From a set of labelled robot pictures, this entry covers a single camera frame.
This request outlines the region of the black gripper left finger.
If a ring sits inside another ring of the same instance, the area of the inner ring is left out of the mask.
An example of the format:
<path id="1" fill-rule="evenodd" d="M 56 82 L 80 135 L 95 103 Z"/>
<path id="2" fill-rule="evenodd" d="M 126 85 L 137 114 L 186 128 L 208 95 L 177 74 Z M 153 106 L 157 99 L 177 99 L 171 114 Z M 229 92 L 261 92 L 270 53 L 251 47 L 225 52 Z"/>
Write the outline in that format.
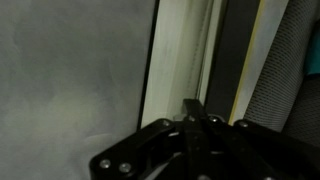
<path id="1" fill-rule="evenodd" d="M 89 162 L 90 180 L 147 180 L 165 165 L 153 180 L 186 180 L 183 123 L 158 119 Z"/>

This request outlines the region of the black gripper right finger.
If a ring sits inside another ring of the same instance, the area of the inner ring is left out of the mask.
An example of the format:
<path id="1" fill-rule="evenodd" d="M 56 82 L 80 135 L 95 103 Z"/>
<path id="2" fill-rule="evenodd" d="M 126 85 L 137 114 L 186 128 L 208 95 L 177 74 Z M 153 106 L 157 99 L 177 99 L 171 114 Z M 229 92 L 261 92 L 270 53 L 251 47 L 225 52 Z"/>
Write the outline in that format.
<path id="1" fill-rule="evenodd" d="M 231 178 L 242 180 L 320 180 L 320 150 L 246 119 L 229 125 L 210 116 L 197 99 L 183 101 L 200 124 L 208 150 L 221 157 Z"/>

